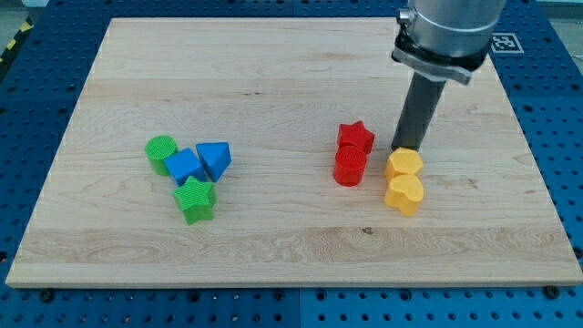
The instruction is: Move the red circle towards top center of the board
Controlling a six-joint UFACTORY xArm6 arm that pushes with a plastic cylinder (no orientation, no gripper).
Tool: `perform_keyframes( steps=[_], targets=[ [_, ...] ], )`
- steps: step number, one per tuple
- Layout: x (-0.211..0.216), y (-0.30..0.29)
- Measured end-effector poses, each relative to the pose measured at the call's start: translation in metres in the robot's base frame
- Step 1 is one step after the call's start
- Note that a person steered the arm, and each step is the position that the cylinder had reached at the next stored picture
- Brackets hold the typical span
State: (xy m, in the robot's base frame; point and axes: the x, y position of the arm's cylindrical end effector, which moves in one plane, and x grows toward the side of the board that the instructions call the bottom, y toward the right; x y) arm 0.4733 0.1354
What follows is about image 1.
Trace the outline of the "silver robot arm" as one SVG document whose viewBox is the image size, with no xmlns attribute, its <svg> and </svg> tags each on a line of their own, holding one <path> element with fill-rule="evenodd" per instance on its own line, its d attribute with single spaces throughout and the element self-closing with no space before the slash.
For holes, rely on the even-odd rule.
<svg viewBox="0 0 583 328">
<path fill-rule="evenodd" d="M 481 67 L 505 0 L 409 0 L 392 59 L 434 82 L 466 85 Z"/>
</svg>

